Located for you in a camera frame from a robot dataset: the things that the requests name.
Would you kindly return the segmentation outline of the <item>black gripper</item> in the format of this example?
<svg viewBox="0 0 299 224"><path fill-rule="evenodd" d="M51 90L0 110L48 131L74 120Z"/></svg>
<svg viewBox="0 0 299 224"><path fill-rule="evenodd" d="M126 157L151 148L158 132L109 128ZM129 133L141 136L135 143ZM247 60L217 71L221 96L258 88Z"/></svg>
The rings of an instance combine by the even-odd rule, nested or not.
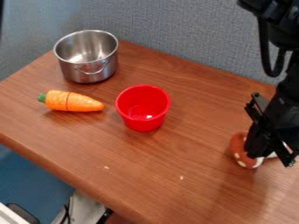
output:
<svg viewBox="0 0 299 224"><path fill-rule="evenodd" d="M269 101L261 93L246 111L253 119L245 144L250 158L275 158L293 167L299 156L299 86L281 82Z"/></svg>

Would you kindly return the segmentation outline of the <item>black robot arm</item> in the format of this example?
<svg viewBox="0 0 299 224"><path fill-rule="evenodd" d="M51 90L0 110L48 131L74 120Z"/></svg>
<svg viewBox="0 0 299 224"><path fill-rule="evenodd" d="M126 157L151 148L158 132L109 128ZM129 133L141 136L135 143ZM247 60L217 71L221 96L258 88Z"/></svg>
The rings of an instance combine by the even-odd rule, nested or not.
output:
<svg viewBox="0 0 299 224"><path fill-rule="evenodd" d="M299 156L299 0L238 0L238 5L257 16L266 75L286 74L270 100L251 95L245 152L251 159L275 155L291 167Z"/></svg>

